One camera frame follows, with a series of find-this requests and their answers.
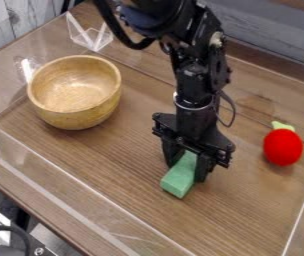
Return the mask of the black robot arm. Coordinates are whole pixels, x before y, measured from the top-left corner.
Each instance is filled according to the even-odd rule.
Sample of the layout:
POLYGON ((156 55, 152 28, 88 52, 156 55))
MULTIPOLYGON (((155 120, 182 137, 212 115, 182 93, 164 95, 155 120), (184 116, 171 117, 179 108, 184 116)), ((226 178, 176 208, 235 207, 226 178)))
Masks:
POLYGON ((176 112, 155 113, 152 132, 164 159, 175 165, 186 152, 196 155, 195 180, 216 166, 228 167, 235 145, 218 126, 220 101, 231 83, 222 22, 200 0, 92 0, 120 42, 134 50, 152 43, 170 56, 176 78, 176 112))

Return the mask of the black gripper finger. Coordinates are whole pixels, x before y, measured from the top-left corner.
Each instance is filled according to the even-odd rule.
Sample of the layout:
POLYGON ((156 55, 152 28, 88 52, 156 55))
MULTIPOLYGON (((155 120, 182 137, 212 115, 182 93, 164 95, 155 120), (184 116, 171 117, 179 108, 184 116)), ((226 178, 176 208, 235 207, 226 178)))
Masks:
POLYGON ((215 159, 207 155, 200 154, 196 159, 195 168, 195 182, 203 183, 206 181, 207 175, 212 172, 216 162, 215 159))
POLYGON ((167 166, 172 167, 184 154, 183 139, 163 138, 162 148, 167 166))

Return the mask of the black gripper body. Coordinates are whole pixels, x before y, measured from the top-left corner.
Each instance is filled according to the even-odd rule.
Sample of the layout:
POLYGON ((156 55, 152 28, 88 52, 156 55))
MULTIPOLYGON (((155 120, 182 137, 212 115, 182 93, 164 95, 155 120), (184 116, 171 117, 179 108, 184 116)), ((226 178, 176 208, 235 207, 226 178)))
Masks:
POLYGON ((152 115, 152 133, 160 140, 183 139, 184 153, 192 152, 196 158, 200 154, 207 154, 215 159, 216 165, 228 168, 236 146, 218 128, 219 105, 218 99, 211 99, 202 106, 175 101, 175 113, 156 112, 152 115))

